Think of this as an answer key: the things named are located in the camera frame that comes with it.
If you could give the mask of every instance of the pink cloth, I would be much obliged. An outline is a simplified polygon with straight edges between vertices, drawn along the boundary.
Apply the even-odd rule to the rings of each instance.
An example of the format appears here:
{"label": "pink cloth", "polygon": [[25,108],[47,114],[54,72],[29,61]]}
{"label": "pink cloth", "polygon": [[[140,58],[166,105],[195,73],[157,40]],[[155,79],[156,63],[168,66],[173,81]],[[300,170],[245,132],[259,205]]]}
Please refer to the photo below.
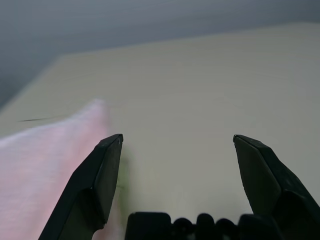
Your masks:
{"label": "pink cloth", "polygon": [[[73,171],[107,136],[96,100],[67,120],[0,139],[0,239],[37,240]],[[122,239],[116,203],[93,239]]]}

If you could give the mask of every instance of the beige table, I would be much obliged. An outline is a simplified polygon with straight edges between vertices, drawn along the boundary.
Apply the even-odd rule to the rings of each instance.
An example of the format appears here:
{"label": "beige table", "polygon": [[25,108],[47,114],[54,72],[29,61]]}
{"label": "beige table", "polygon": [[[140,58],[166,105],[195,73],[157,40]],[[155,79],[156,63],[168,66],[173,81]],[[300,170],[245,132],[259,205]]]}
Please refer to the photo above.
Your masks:
{"label": "beige table", "polygon": [[319,92],[320,25],[178,39],[62,56],[2,111],[0,135],[104,99],[124,134],[131,211],[238,221],[251,209],[234,134],[272,147],[320,202]]}

